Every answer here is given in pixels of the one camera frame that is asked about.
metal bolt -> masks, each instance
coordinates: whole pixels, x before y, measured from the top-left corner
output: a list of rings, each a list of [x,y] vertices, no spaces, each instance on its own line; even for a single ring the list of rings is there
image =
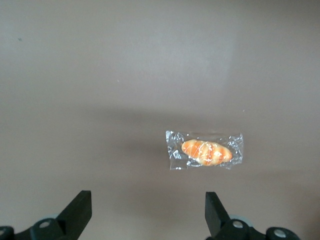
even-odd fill
[[[43,229],[43,228],[48,227],[49,225],[50,225],[50,222],[44,221],[39,225],[39,228]]]
[[[244,227],[244,225],[240,221],[234,221],[232,225],[237,229],[242,229]]]
[[[274,235],[276,235],[279,238],[285,238],[286,237],[285,232],[280,230],[280,229],[274,230]]]

gray table surface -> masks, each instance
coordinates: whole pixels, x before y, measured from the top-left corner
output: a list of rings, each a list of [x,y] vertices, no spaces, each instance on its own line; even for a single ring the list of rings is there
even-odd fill
[[[0,226],[92,191],[85,239],[202,240],[205,192],[320,236],[318,1],[0,1]],[[165,131],[243,133],[169,170]]]

